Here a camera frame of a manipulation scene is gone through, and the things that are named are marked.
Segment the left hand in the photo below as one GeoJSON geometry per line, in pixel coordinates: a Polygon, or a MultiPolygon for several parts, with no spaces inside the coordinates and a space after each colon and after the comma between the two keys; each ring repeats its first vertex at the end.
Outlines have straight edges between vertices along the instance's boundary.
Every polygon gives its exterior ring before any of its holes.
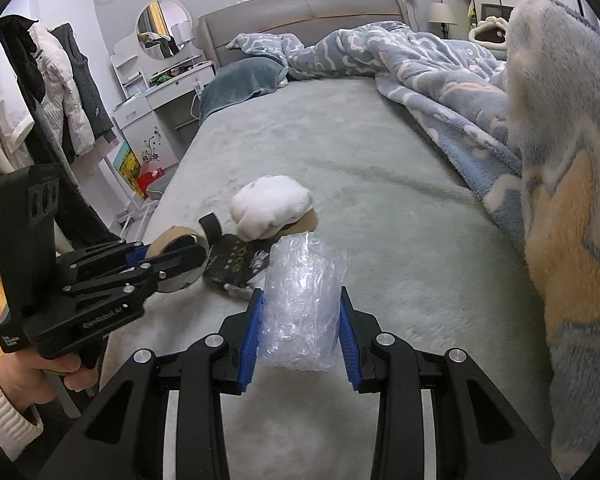
{"type": "Polygon", "coordinates": [[[86,368],[76,354],[46,360],[29,348],[0,356],[0,387],[17,411],[24,412],[33,404],[47,404],[56,398],[46,372],[62,376],[64,385],[72,391],[91,388],[98,382],[98,371],[86,368]]]}

